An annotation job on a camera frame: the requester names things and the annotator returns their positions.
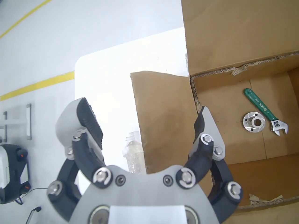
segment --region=white table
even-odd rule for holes
[[[81,57],[75,66],[75,98],[86,97],[103,131],[107,165],[128,170],[125,138],[139,130],[130,73],[156,71],[188,76],[184,28],[155,34]],[[89,181],[79,174],[83,193]]]

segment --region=wrench jaw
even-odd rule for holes
[[[284,129],[285,134],[288,133],[288,124],[280,121],[274,120],[271,121],[272,131],[275,132],[278,136],[280,136],[279,130]]]

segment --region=yellow floor line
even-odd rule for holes
[[[58,75],[56,77],[46,79],[46,80],[37,82],[35,84],[25,86],[25,87],[20,88],[18,90],[9,92],[7,94],[4,94],[4,95],[0,96],[0,101],[4,101],[4,100],[10,99],[12,97],[19,96],[19,95],[22,95],[22,94],[25,94],[25,93],[28,93],[28,92],[31,92],[31,91],[38,90],[38,89],[42,89],[42,88],[45,88],[45,87],[48,87],[48,86],[51,86],[51,85],[66,82],[66,81],[72,80],[74,78],[75,78],[74,71],[66,73],[66,74]]]
[[[20,18],[16,23],[14,23],[11,27],[9,27],[4,33],[0,35],[0,39],[3,38],[9,31],[11,31],[14,27],[16,27],[18,24],[20,24],[24,19],[29,17],[31,14],[39,10],[42,6],[46,5],[52,0],[45,0],[42,4],[38,5],[36,8],[31,10],[29,13],[25,14],[22,18]]]

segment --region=adjustable wrench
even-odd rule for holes
[[[277,119],[276,116],[272,114],[262,100],[259,99],[259,97],[251,89],[244,89],[244,94],[262,112],[262,114],[267,117],[271,123],[272,131],[274,131],[278,136],[280,136],[280,129],[284,129],[285,134],[288,133],[288,124]]]

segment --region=washer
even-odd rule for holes
[[[250,112],[243,118],[243,126],[249,132],[260,132],[265,128],[266,120],[258,112]]]

